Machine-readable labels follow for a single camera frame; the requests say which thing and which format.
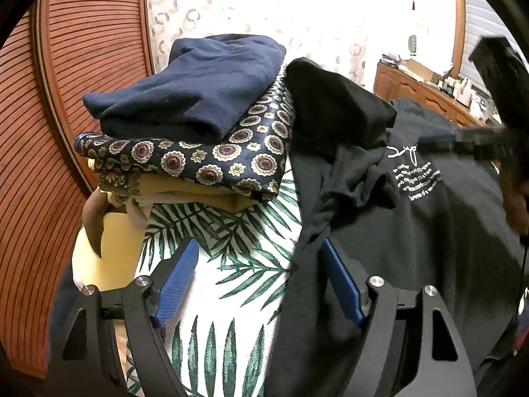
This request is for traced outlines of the black printed t-shirt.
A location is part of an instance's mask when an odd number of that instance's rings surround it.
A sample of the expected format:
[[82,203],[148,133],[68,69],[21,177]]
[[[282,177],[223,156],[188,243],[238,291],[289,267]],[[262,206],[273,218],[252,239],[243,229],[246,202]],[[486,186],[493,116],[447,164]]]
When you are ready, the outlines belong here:
[[353,362],[359,330],[327,285],[326,238],[397,288],[435,286],[475,379],[497,374],[514,354],[523,250],[496,170],[419,153],[422,135],[455,126],[408,98],[382,101],[306,58],[287,66],[286,84],[302,231],[264,394],[335,396]]

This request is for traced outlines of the window blind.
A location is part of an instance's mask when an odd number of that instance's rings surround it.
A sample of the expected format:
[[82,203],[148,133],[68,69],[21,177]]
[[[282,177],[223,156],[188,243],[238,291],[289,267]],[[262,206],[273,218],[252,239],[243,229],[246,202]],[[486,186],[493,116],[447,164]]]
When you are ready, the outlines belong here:
[[483,36],[506,37],[519,55],[524,57],[512,34],[486,0],[465,0],[465,42],[460,74],[463,78],[469,78],[473,87],[486,91],[475,65],[469,60]]

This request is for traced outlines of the cardboard box on dresser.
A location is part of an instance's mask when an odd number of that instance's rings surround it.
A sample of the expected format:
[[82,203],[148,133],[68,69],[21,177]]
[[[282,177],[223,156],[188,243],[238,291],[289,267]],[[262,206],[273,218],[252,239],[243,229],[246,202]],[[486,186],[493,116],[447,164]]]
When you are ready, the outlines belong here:
[[401,70],[418,82],[437,84],[440,80],[440,76],[437,73],[428,69],[428,67],[425,67],[413,58],[407,60],[405,64],[401,66]]

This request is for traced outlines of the wooden dresser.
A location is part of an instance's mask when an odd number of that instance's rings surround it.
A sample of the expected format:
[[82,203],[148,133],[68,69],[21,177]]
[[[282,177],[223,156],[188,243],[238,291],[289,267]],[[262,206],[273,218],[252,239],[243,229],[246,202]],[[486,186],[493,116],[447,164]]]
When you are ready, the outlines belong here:
[[378,63],[373,91],[375,95],[387,102],[409,98],[429,110],[436,111],[459,126],[485,125],[455,99],[382,63]]

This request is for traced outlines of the yellow plush pillow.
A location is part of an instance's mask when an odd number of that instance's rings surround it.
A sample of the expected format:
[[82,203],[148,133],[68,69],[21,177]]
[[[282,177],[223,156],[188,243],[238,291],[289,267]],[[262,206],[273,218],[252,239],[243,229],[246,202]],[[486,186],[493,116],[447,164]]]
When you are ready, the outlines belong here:
[[146,226],[146,211],[136,202],[119,204],[111,193],[92,192],[83,206],[82,227],[73,248],[76,288],[93,284],[105,291],[131,282]]

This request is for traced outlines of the palm leaf bedsheet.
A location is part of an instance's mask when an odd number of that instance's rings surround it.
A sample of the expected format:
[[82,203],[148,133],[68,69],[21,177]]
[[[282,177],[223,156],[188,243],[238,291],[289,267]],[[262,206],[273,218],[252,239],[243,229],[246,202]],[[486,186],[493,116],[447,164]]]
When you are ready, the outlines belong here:
[[264,395],[300,231],[290,168],[275,199],[239,213],[197,202],[154,205],[137,274],[150,274],[186,237],[199,244],[193,279],[165,325],[165,349],[187,395]]

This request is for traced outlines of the tan folded garment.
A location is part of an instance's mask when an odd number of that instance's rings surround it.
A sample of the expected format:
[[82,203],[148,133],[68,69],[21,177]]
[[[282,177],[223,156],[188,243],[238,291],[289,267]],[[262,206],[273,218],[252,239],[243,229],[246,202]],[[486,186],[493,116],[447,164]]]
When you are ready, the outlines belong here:
[[133,227],[144,230],[154,204],[198,202],[227,212],[239,212],[255,202],[223,187],[208,187],[156,174],[100,173],[99,189],[109,202],[124,206]]

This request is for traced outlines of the paisley patterned folded garment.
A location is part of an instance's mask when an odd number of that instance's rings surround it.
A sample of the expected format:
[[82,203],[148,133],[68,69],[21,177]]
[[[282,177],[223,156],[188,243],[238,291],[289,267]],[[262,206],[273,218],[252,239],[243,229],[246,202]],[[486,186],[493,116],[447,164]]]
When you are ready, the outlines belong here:
[[74,148],[92,161],[100,187],[120,196],[144,196],[149,188],[167,192],[183,182],[268,202],[280,191],[293,119],[292,97],[282,69],[219,144],[117,140],[84,133]]

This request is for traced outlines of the navy folded garment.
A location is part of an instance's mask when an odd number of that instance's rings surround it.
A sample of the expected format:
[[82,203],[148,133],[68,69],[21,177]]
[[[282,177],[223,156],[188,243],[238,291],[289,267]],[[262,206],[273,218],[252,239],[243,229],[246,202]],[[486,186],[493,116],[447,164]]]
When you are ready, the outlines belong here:
[[82,100],[102,133],[119,140],[217,144],[274,82],[285,54],[262,35],[177,39],[160,73]]

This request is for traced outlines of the brown louvered wardrobe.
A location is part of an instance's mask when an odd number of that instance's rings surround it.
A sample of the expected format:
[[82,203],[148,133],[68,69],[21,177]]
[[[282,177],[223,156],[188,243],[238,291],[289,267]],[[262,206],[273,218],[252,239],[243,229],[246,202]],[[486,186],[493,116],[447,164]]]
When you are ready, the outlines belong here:
[[1,0],[1,342],[46,373],[48,316],[96,177],[73,143],[82,103],[153,71],[146,0]]

